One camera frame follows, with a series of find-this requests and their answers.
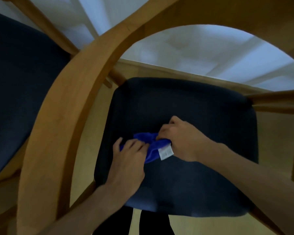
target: leg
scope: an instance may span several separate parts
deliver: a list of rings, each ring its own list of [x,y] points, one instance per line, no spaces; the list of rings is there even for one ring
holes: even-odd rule
[[[133,208],[123,206],[111,215],[93,233],[93,235],[119,234],[128,235],[131,227]]]
[[[139,235],[145,234],[174,235],[170,225],[169,216],[163,213],[143,210],[140,214]]]

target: care label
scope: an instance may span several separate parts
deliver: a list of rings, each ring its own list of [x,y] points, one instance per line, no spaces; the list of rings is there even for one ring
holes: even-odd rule
[[[163,148],[158,149],[161,161],[172,156],[174,153],[171,148],[171,144],[164,146]]]

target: blue cloth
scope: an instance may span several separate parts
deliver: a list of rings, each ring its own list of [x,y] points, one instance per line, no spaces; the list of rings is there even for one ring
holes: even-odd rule
[[[145,164],[155,161],[156,159],[160,158],[158,149],[163,148],[164,146],[171,144],[171,140],[169,139],[159,139],[156,140],[158,133],[136,133],[134,134],[133,138],[137,138],[140,141],[145,143],[149,143],[149,148],[147,151],[147,156],[145,160]]]

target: left hand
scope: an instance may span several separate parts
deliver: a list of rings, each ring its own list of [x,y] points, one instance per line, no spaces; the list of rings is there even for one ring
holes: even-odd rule
[[[144,163],[149,144],[137,139],[128,140],[120,151],[119,138],[113,145],[113,160],[106,186],[122,205],[138,190],[145,177]]]

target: seat cushion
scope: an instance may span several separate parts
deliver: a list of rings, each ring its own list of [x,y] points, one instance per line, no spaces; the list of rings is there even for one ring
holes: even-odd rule
[[[48,36],[0,14],[0,171],[29,136],[70,55]]]
[[[115,90],[110,104],[94,174],[97,185],[107,180],[119,137],[124,143],[135,133],[156,133],[173,115],[258,162],[256,115],[243,95],[186,80],[131,78]],[[240,216],[253,207],[231,182],[198,162],[169,157],[145,164],[144,171],[127,206],[192,217]]]

